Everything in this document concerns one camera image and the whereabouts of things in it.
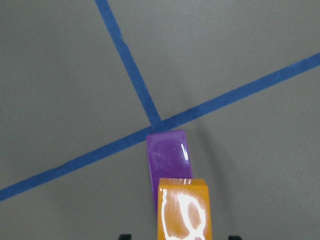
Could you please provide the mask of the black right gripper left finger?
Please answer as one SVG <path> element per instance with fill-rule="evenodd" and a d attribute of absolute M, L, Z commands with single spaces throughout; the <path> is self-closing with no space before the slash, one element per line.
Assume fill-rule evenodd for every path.
<path fill-rule="evenodd" d="M 131 240 L 131 234 L 124 233 L 120 234 L 118 240 Z"/>

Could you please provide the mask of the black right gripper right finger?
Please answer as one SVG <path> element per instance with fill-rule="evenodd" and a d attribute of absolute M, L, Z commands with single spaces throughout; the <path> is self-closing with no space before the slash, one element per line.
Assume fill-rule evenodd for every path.
<path fill-rule="evenodd" d="M 241 240 L 241 237 L 238 235 L 230 235 L 228 237 L 228 240 Z"/>

